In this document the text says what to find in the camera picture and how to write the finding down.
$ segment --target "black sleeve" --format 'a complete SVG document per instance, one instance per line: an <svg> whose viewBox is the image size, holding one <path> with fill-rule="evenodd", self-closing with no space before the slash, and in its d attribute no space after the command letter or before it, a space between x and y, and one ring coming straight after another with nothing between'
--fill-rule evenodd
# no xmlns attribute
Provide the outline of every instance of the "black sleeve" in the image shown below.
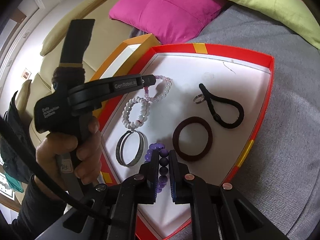
<svg viewBox="0 0 320 240"><path fill-rule="evenodd" d="M10 225L23 240L34 240L63 215L66 204L48 198L31 177L18 218Z"/></svg>

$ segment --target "yellow stripe on box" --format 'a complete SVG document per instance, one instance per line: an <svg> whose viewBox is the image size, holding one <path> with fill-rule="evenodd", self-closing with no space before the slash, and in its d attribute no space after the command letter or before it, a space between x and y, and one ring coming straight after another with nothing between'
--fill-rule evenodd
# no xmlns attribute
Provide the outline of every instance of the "yellow stripe on box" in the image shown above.
<svg viewBox="0 0 320 240"><path fill-rule="evenodd" d="M103 176L104 183L112 183L112 179L109 173L101 172Z"/></svg>
<svg viewBox="0 0 320 240"><path fill-rule="evenodd" d="M241 152L241 154L240 154L240 156L239 156L239 158L238 158L238 160L237 160L237 162L236 162L236 166L237 166L238 168L241 167L242 163L243 163L244 160L246 159L248 153L249 153L250 150L251 150L251 147L252 147L253 143L254 143L254 140L250 140L250 141L248 141L248 142L246 143L244 149L242 150L242 152Z"/></svg>
<svg viewBox="0 0 320 240"><path fill-rule="evenodd" d="M208 54L207 48L204 43L193 43L196 53Z"/></svg>

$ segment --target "silver bangle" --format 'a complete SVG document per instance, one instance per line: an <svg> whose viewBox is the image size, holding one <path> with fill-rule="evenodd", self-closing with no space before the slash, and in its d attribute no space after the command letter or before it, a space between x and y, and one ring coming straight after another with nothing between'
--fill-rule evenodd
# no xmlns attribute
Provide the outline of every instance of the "silver bangle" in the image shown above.
<svg viewBox="0 0 320 240"><path fill-rule="evenodd" d="M130 134L132 134L134 132L138 133L139 138L140 138L139 148L138 148L137 154L134 157L134 159L130 163L125 164L124 160L123 160L123 144L125 143L125 140L130 136ZM119 141L117 143L117 146L116 146L116 159L117 159L118 163L121 166L132 167L132 166L136 165L138 163L138 161L140 160L140 158L142 156L142 153L143 153L143 149L144 149L143 134L141 132L139 132L139 131L136 131L136 130L129 130L124 135L122 135L120 137L120 139L119 139Z"/></svg>

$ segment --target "yellow-green pillow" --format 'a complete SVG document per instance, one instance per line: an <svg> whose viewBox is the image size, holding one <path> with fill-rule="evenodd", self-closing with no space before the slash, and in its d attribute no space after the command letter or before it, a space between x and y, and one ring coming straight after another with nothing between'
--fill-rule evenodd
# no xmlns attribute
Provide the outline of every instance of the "yellow-green pillow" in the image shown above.
<svg viewBox="0 0 320 240"><path fill-rule="evenodd" d="M282 22L320 49L320 26L301 0L230 0Z"/></svg>

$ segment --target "brown bangle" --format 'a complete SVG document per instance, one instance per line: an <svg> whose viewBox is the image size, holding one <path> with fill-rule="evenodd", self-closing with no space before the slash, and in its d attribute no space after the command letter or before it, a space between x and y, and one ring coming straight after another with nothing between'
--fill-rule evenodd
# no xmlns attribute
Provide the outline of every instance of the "brown bangle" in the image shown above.
<svg viewBox="0 0 320 240"><path fill-rule="evenodd" d="M201 153L199 153L198 155L187 155L187 154L183 153L179 147L180 133L183 128L185 128L188 124L191 124L191 123L201 124L208 132L207 145L205 146L204 150ZM197 116L189 117L186 120L183 120L181 123L179 123L177 128L174 130L173 136L172 136L172 143L173 143L173 147L174 147L176 153L181 157L182 160L185 160L187 162L195 162L195 161L202 159L210 151L211 146L212 146L212 140L213 140L213 135L212 135L212 130L211 130L210 125L206 122L206 120L204 120L200 117L197 117Z"/></svg>

